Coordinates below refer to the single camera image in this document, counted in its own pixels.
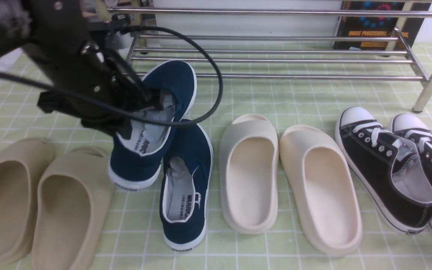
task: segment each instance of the book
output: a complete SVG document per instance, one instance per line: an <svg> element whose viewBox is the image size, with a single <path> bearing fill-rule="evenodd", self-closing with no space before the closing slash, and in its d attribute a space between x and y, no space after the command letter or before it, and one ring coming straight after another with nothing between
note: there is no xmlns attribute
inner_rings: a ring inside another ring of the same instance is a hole
<svg viewBox="0 0 432 270"><path fill-rule="evenodd" d="M373 2L373 1L344 1L342 10L379 10L400 11L403 2ZM414 3L412 11L427 11L431 3ZM336 25L335 36L391 36L398 18L391 17L339 17ZM413 45L416 36L423 23L423 18L407 18L401 29L401 34L406 38L410 46ZM387 42L347 42L336 41L333 48L336 50L384 50ZM397 43L395 50L404 50L404 45Z"/></svg>

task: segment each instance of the shoe tongue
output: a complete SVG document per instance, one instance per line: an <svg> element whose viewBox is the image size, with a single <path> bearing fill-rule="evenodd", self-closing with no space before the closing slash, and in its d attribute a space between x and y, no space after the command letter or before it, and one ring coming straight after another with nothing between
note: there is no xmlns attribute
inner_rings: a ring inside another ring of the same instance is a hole
<svg viewBox="0 0 432 270"><path fill-rule="evenodd" d="M411 162L418 157L418 154L413 152L411 148L407 147L399 139L396 139L392 145L397 148L392 173L406 169L412 164Z"/></svg>

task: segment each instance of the shoe insole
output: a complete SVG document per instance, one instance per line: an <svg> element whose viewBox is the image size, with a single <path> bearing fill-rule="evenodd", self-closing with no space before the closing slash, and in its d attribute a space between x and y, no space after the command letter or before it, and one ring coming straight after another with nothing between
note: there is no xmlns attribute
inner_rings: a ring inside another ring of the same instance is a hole
<svg viewBox="0 0 432 270"><path fill-rule="evenodd" d="M168 219L170 221L185 220L191 213L194 202L194 190L190 174L186 177L172 178L173 192L171 204L168 207Z"/></svg>
<svg viewBox="0 0 432 270"><path fill-rule="evenodd" d="M50 176L41 190L41 216L33 261L39 270L67 270L81 249L91 206L83 185L67 176Z"/></svg>
<svg viewBox="0 0 432 270"><path fill-rule="evenodd" d="M306 196L319 235L326 243L347 244L358 231L358 209L351 179L341 157L331 149L314 148L304 160Z"/></svg>
<svg viewBox="0 0 432 270"><path fill-rule="evenodd" d="M0 255L22 236L29 211L29 180L17 161L0 164Z"/></svg>
<svg viewBox="0 0 432 270"><path fill-rule="evenodd" d="M257 226L269 216L274 151L271 141L249 138L231 154L226 193L231 215L239 225Z"/></svg>
<svg viewBox="0 0 432 270"><path fill-rule="evenodd" d="M164 110L157 111L148 109L145 111L135 112L134 115L142 118L156 121L171 121L174 118L175 104L173 95L166 93L163 97ZM169 128L160 125L141 123L139 121L131 121L131 149L134 149L139 154L149 154L161 148L166 141L166 135Z"/></svg>
<svg viewBox="0 0 432 270"><path fill-rule="evenodd" d="M398 172L392 173L391 178L403 195L421 203L432 203L432 187L417 154L408 159Z"/></svg>

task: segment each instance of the cream slide sandal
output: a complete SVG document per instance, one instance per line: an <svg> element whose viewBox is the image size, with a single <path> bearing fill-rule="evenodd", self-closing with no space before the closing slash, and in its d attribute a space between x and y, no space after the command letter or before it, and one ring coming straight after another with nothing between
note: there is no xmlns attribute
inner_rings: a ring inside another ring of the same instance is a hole
<svg viewBox="0 0 432 270"><path fill-rule="evenodd" d="M37 190L33 269L90 267L115 188L107 164L96 147L76 148L50 164Z"/></svg>
<svg viewBox="0 0 432 270"><path fill-rule="evenodd" d="M36 190L54 152L43 138L26 138L0 152L0 265L31 250Z"/></svg>
<svg viewBox="0 0 432 270"><path fill-rule="evenodd" d="M245 114L226 128L219 148L221 208L242 234L271 228L278 214L278 135L267 118Z"/></svg>
<svg viewBox="0 0 432 270"><path fill-rule="evenodd" d="M334 140L307 125L287 128L279 151L310 243L332 256L354 251L361 216L346 160Z"/></svg>

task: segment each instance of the green grid mat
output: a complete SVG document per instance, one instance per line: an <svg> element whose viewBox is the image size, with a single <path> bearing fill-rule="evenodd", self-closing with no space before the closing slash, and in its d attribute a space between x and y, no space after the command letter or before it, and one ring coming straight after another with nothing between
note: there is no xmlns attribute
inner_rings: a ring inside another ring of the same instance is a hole
<svg viewBox="0 0 432 270"><path fill-rule="evenodd" d="M300 45L283 47L301 48ZM414 50L430 72L432 44L415 46ZM196 54L173 56L199 57ZM227 57L261 58L260 55ZM143 71L154 65L137 63L135 68ZM193 66L197 72L211 72L211 67L206 63ZM223 72L413 75L409 67L397 65L219 66ZM9 71L48 82L25 55L20 56ZM432 270L432 235L429 230L415 236L394 233L381 220L369 195L355 177L364 236L360 247L344 258L326 256L307 241L301 229L293 192L281 166L278 169L278 216L274 227L264 234L243 235L231 230L221 214L219 196L219 140L226 126L238 116L245 113L262 114L273 123L279 134L289 126L304 124L320 128L333 137L339 113L346 107L362 106L385 125L395 114L410 111L421 88L418 82L225 80L221 106L202 123L213 142L216 161L209 190L208 232L202 244L190 252L175 253L164 243L158 212L160 177L146 190L137 193L118 190L115 193L91 269ZM200 79L190 117L205 113L215 101L216 91L216 80ZM109 136L82 128L77 119L57 113L41 113L36 107L38 93L37 89L0 82L0 150L28 136L49 137L58 155L87 145L100 146L108 152L112 149L113 143ZM432 130L432 98L425 111L418 116ZM4 269L31 269L30 255Z"/></svg>

